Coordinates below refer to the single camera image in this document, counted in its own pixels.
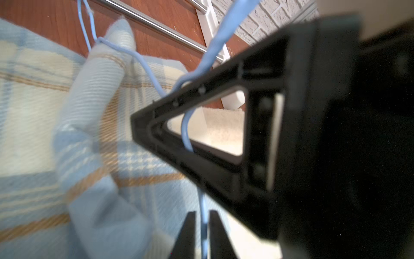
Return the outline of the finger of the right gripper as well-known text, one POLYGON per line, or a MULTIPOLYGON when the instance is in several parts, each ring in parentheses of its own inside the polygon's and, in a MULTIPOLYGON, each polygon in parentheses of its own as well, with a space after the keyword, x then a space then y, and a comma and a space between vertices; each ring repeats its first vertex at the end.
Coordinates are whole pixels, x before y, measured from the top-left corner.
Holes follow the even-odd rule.
POLYGON ((275 194, 288 40, 272 35, 181 90, 134 113, 134 141, 175 167, 262 238, 275 240, 280 210, 275 194), (246 95, 243 150, 234 155, 200 138, 188 151, 169 121, 212 100, 246 95))

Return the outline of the beige wool scarf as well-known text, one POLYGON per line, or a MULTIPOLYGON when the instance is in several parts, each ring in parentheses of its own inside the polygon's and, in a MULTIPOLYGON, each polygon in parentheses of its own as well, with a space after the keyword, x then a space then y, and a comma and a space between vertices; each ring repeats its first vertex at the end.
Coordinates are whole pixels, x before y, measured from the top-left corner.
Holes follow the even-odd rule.
MULTIPOLYGON (((244 116, 245 113, 241 109, 197 108, 189 119, 189 138, 232 155, 241 155, 244 116)), ((255 236, 208 195, 205 195, 205 202, 208 211, 216 210, 219 212, 230 242, 239 259, 282 258, 279 243, 265 241, 255 236)))

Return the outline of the blue wire hanger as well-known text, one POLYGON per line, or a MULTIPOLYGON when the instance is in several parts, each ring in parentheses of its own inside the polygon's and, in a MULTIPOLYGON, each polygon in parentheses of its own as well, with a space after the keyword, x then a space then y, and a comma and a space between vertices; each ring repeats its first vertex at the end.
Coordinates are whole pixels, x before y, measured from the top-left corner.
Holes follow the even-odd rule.
MULTIPOLYGON (((178 91, 185 83, 193 81, 203 74, 207 73, 207 71, 213 65, 213 58, 219 54, 220 50, 223 48, 225 43, 231 38, 234 34, 240 23, 247 17, 247 15, 252 11, 254 7, 258 4, 258 1, 236 1, 231 8, 228 10, 227 14, 224 16, 222 22, 218 27, 218 31, 216 35, 211 40, 209 46, 207 47, 206 53, 203 55, 199 65, 193 72, 189 72, 184 76, 180 77, 178 81, 174 84, 173 89, 171 92, 178 91)), ((128 54, 136 61, 138 61, 141 66, 144 68, 145 72, 149 76, 151 82, 153 83, 156 91, 158 92, 160 97, 165 97, 167 94, 162 89, 160 83, 155 78, 155 74, 150 69, 148 63, 143 59, 143 57, 136 51, 128 50, 124 47, 120 47, 115 45, 108 40, 97 37, 96 35, 96 26, 94 22, 93 12, 90 9, 90 6, 87 1, 77 1, 77 9, 78 9, 78 18, 81 24, 81 28, 83 31, 83 35, 85 38, 85 42, 87 44, 88 50, 91 50, 91 43, 88 38, 88 34, 85 29, 84 20, 82 17, 82 4, 85 5, 86 11, 89 15, 89 21, 92 31, 93 39, 96 43, 102 43, 111 49, 118 51, 123 54, 128 54)), ((199 203, 199 212, 200 212, 200 236, 201 236, 201 258, 207 259, 208 258, 208 210, 205 202, 205 193, 198 188, 197 189, 197 196, 198 196, 198 203, 199 203)))

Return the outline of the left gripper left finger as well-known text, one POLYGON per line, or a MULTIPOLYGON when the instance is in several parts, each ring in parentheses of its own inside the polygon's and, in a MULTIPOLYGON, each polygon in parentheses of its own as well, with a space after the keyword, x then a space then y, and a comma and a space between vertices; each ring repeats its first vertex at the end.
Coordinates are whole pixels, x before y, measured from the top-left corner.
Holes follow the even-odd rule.
POLYGON ((196 212, 188 212, 168 259, 194 259, 196 212))

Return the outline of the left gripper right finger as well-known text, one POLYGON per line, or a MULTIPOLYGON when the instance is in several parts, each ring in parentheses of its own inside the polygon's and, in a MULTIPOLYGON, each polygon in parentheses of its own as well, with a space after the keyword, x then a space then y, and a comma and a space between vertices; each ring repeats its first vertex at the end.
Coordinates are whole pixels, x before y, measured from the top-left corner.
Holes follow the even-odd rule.
POLYGON ((223 226, 218 211, 209 213, 210 230, 210 258, 211 259, 237 259, 227 232, 223 226))

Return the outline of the plaid blue cream scarf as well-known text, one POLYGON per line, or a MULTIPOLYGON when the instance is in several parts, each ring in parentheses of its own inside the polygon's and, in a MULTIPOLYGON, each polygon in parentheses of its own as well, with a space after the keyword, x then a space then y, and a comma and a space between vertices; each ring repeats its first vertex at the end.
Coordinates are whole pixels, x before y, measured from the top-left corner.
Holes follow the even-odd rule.
POLYGON ((134 143, 142 66, 1 20, 1 258, 166 259, 196 186, 134 143))

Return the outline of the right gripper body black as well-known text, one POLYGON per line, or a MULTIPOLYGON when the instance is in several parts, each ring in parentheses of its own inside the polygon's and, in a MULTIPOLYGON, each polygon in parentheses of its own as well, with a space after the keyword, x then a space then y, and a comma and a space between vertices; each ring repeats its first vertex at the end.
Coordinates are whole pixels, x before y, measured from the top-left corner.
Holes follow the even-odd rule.
POLYGON ((288 25, 284 72, 307 66, 304 95, 286 89, 277 162, 285 259, 414 256, 414 20, 361 39, 361 18, 288 25))

